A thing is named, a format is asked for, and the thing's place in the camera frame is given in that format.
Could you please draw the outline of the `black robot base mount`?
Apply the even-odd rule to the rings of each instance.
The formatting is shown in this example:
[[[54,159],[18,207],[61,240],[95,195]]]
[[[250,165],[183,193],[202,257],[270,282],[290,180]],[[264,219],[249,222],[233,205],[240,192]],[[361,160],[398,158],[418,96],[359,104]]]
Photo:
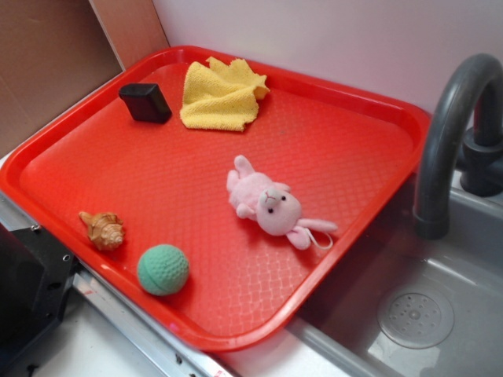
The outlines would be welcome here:
[[[75,266],[45,229],[1,227],[1,372],[62,322]]]

